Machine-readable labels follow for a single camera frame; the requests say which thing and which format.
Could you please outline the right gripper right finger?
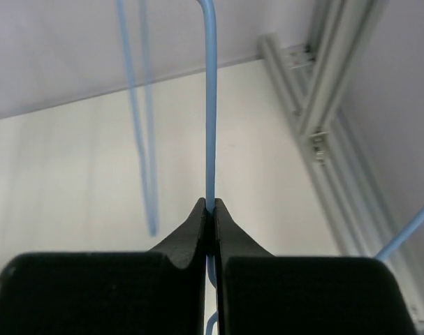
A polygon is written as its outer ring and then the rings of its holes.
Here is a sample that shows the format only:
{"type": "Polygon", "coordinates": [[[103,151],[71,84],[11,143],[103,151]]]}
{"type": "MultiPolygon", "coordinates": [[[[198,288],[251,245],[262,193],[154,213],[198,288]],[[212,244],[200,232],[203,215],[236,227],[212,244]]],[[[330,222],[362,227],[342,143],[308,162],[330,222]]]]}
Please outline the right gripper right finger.
{"type": "Polygon", "coordinates": [[[415,334],[392,272],[363,257],[275,256],[214,208],[220,334],[415,334]]]}

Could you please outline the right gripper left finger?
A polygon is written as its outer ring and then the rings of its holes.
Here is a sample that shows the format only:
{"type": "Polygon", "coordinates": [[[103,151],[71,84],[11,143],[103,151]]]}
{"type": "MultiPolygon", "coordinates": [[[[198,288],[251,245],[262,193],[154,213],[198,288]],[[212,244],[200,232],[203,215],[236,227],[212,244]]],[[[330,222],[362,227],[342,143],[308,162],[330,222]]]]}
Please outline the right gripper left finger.
{"type": "Polygon", "coordinates": [[[205,200],[144,252],[40,252],[0,273],[0,334],[202,334],[205,200]]]}

